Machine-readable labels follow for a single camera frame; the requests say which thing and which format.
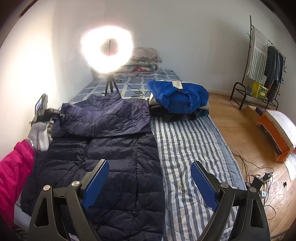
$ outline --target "clothing rack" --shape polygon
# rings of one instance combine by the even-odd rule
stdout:
[[[243,83],[244,83],[244,79],[245,79],[245,77],[246,77],[246,72],[247,72],[248,63],[249,63],[249,56],[250,56],[250,50],[251,50],[251,34],[252,34],[252,27],[254,27],[254,26],[252,25],[252,17],[251,17],[251,15],[250,15],[250,34],[248,34],[249,37],[250,37],[250,42],[249,42],[249,52],[248,52],[247,64],[246,64],[246,68],[245,68],[245,70],[244,70],[244,76],[243,76],[243,78],[242,78],[242,81],[241,81],[241,82],[236,82],[236,83],[234,84],[234,86],[233,86],[232,93],[231,93],[231,96],[230,96],[230,100],[233,99],[233,101],[239,105],[239,109],[240,109],[240,110],[242,109],[243,106],[246,107],[246,106],[244,105],[245,102],[246,102],[246,103],[253,104],[253,105],[257,105],[257,106],[265,107],[265,109],[268,109],[268,106],[271,105],[271,106],[275,107],[276,110],[277,110],[277,109],[278,109],[278,106],[279,106],[279,102],[277,101],[276,97],[277,97],[278,95],[280,95],[280,94],[278,94],[278,93],[279,93],[279,89],[280,89],[280,87],[281,87],[281,84],[284,84],[283,79],[281,79],[281,81],[280,81],[279,88],[278,88],[278,90],[277,90],[277,92],[276,92],[276,96],[275,96],[275,98],[274,98],[273,101],[269,101],[269,100],[267,99],[267,97],[266,97],[264,100],[259,100],[259,99],[257,99],[257,98],[254,98],[253,96],[248,95],[248,94],[247,94],[247,88],[246,88],[246,86],[243,84]],[[284,56],[284,55],[283,55],[283,54],[282,54],[282,53],[276,48],[276,46],[275,46],[275,45],[274,45],[269,39],[267,39],[267,40],[269,41],[269,43],[271,44],[271,46],[273,46],[273,47],[279,52],[279,54],[282,55],[282,57],[284,58],[284,66],[285,66],[285,63],[286,63],[286,57],[285,57],[285,56]],[[242,87],[243,87],[243,90],[242,90],[242,89],[239,89],[239,88],[236,88],[237,85],[242,86]],[[242,100],[241,100],[240,103],[238,102],[238,101],[240,101],[240,99],[233,98],[234,91],[237,91],[237,92],[239,92],[241,95],[243,95],[243,98],[242,98]],[[246,100],[246,97],[248,97],[248,98],[251,99],[251,100],[256,100],[257,103],[254,103],[254,102],[251,102],[251,101],[247,101],[247,100]]]

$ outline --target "ring light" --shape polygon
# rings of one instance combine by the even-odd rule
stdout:
[[[107,39],[115,39],[118,43],[118,53],[112,56],[103,54],[100,47]],[[81,40],[82,52],[91,67],[99,73],[111,73],[124,65],[131,57],[133,42],[128,31],[119,27],[106,26],[96,28]]]

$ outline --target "folded clothes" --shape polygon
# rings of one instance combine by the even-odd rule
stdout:
[[[173,114],[191,114],[209,99],[207,90],[193,83],[152,80],[147,85],[155,100]]]
[[[154,105],[160,105],[160,103],[158,103],[158,102],[155,100],[153,94],[150,93],[149,106],[154,106]],[[210,110],[210,104],[209,104],[209,102],[207,102],[206,105],[199,107],[198,109],[201,109],[201,110]]]
[[[134,48],[130,60],[115,72],[113,76],[145,76],[158,70],[158,63],[162,59],[153,48]]]
[[[163,106],[161,105],[153,105],[150,106],[150,112],[152,116],[162,117],[165,122],[174,122],[180,121],[182,119],[188,119],[190,121],[196,120],[198,117],[208,116],[209,111],[203,109],[197,109],[191,114],[172,114],[169,113]]]

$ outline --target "screw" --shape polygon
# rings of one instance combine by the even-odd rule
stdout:
[[[48,191],[50,189],[50,185],[45,185],[44,187],[43,187],[43,190],[44,191]]]
[[[223,187],[223,188],[228,188],[229,185],[227,183],[220,183],[220,186]]]
[[[79,181],[74,181],[74,182],[72,182],[72,186],[73,186],[73,187],[77,187],[77,186],[79,186],[79,184],[80,184]]]
[[[250,191],[251,191],[251,192],[257,192],[257,189],[254,188],[254,187],[250,187]]]

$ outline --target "power cord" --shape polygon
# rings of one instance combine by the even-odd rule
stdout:
[[[140,94],[139,96],[134,96],[134,97],[145,97],[146,94],[149,92],[149,90],[146,91],[146,93],[144,94],[144,92],[142,92],[140,89],[138,88],[133,88],[131,87],[127,82],[122,82],[122,80],[116,80],[117,83],[121,83],[121,84],[127,84],[128,87],[130,87],[132,90],[138,90],[138,91],[134,91],[135,94]]]
[[[273,176],[272,176],[272,174],[274,173],[274,169],[273,169],[272,167],[258,167],[256,164],[254,164],[254,163],[252,163],[252,162],[249,162],[249,161],[247,161],[246,159],[244,159],[243,156],[240,154],[239,151],[237,151],[237,150],[233,150],[233,151],[236,151],[238,154],[234,154],[233,152],[232,152],[232,154],[235,155],[235,156],[240,157],[240,159],[242,160],[242,174],[243,174],[243,172],[244,172],[244,166],[245,166],[246,174],[247,174],[247,181],[245,182],[245,184],[248,183],[248,184],[251,185],[251,183],[250,183],[250,182],[251,182],[251,181],[250,181],[250,176],[257,177],[257,175],[259,175],[259,174],[257,174],[257,175],[249,174],[249,169],[248,169],[248,166],[247,166],[246,162],[247,162],[247,163],[250,163],[250,164],[253,164],[255,167],[257,167],[257,168],[259,168],[259,169],[267,169],[267,168],[272,169],[272,172],[270,172],[270,173],[266,173],[266,174],[268,174],[268,176],[270,175],[270,177],[269,177],[269,179],[268,179],[268,182],[263,183],[261,193],[264,191],[264,192],[266,192],[266,196],[267,196],[267,197],[264,198],[264,201],[263,201],[263,207],[265,208],[265,207],[268,207],[268,206],[269,206],[269,207],[271,207],[271,208],[274,210],[274,212],[275,212],[274,217],[272,217],[272,218],[270,218],[270,219],[267,219],[267,220],[272,220],[272,219],[274,219],[274,218],[276,217],[276,211],[275,211],[275,209],[274,209],[270,204],[266,204],[266,203],[267,203],[267,200],[268,200],[268,198],[269,198],[269,190],[270,190],[271,184],[272,184],[272,182],[273,182],[273,180],[274,180],[274,178],[273,178]]]

